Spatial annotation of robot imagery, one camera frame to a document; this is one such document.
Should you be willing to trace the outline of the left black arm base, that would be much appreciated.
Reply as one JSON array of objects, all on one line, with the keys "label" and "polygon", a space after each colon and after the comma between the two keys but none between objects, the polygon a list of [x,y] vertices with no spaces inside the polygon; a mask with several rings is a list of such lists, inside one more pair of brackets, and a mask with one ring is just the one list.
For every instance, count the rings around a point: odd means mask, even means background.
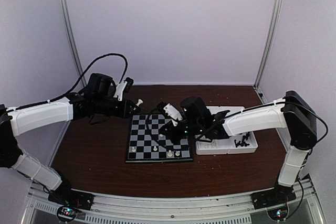
[{"label": "left black arm base", "polygon": [[76,209],[90,210],[94,195],[72,189],[71,184],[62,182],[55,190],[50,190],[48,200]]}]

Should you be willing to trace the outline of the white king chess piece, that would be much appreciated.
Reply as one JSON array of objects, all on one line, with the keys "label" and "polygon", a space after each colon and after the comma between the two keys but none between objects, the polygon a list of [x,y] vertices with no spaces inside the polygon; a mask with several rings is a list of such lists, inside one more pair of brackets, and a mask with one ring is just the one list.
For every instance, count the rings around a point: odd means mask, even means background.
[{"label": "white king chess piece", "polygon": [[169,150],[169,151],[167,152],[167,157],[171,158],[171,157],[173,157],[173,156],[174,156],[174,152],[173,152],[172,150]]}]

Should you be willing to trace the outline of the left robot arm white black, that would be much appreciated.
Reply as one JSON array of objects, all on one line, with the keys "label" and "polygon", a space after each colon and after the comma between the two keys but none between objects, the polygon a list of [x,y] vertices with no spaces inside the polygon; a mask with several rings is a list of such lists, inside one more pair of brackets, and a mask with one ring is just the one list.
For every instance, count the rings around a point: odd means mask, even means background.
[{"label": "left robot arm white black", "polygon": [[112,77],[93,73],[87,86],[79,92],[69,91],[60,98],[35,105],[11,108],[1,105],[1,167],[14,169],[41,183],[55,191],[56,198],[64,205],[71,205],[76,199],[75,192],[65,186],[65,179],[21,149],[16,137],[46,125],[92,118],[97,114],[130,118],[141,111],[143,102],[124,97],[132,85],[131,78],[115,84]]}]

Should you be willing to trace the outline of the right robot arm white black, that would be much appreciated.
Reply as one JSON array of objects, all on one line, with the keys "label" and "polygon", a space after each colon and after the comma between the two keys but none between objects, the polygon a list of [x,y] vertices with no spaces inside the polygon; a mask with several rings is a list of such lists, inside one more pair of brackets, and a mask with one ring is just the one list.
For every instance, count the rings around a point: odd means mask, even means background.
[{"label": "right robot arm white black", "polygon": [[170,119],[159,129],[159,134],[178,144],[186,136],[196,141],[212,142],[230,137],[266,130],[287,129],[291,142],[280,169],[276,187],[269,192],[272,203],[279,204],[289,196],[289,188],[311,149],[317,144],[317,115],[305,100],[295,91],[271,103],[212,114],[200,97],[188,97],[180,103],[182,111],[169,103],[160,102],[158,110]]}]

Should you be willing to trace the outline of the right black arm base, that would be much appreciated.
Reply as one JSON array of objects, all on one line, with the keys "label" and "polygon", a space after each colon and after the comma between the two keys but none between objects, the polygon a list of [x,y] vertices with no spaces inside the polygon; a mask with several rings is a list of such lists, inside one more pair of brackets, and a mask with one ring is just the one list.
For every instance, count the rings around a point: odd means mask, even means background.
[{"label": "right black arm base", "polygon": [[251,194],[251,200],[254,209],[269,208],[276,205],[282,205],[287,200],[295,200],[296,194],[293,190],[293,183],[289,185],[282,185],[276,181],[272,189],[267,189]]}]

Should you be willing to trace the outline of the black grey chess board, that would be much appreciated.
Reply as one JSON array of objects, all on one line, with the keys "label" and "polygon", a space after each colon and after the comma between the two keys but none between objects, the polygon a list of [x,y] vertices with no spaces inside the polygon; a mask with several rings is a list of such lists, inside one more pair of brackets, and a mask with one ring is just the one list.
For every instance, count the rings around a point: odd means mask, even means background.
[{"label": "black grey chess board", "polygon": [[[153,114],[146,124],[146,114],[138,114],[132,117],[130,124],[129,139],[125,155],[126,163],[155,163],[155,162],[192,162],[194,160],[192,148],[187,138],[181,139],[180,143],[174,145],[166,136],[159,138],[159,129],[169,120],[163,115]],[[167,152],[172,150],[174,156],[167,157]],[[175,152],[180,151],[181,155],[176,156]]]}]

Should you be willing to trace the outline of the white queen chess piece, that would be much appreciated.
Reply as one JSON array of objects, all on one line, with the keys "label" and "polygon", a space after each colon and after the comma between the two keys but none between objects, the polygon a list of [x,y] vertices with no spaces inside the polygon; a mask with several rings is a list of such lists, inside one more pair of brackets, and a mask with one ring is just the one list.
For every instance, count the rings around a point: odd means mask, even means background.
[{"label": "white queen chess piece", "polygon": [[137,106],[139,106],[140,104],[142,104],[143,103],[143,100],[141,100],[141,99],[138,99],[138,102],[137,102]]}]

